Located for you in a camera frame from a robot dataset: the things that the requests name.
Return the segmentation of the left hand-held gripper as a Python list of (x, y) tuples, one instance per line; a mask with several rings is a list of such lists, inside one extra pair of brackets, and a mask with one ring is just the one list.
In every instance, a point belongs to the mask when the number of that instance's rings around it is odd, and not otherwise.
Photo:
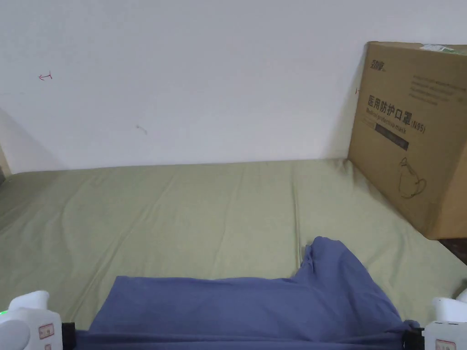
[(58, 313), (48, 309), (50, 295), (38, 290), (14, 298), (0, 313), (2, 350), (73, 350), (74, 323), (62, 323)]

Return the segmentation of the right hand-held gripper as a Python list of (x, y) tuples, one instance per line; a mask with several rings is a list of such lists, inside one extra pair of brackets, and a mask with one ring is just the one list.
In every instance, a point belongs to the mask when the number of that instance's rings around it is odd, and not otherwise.
[(467, 291), (455, 298), (432, 300), (435, 320), (403, 336), (404, 350), (465, 350), (467, 348)]

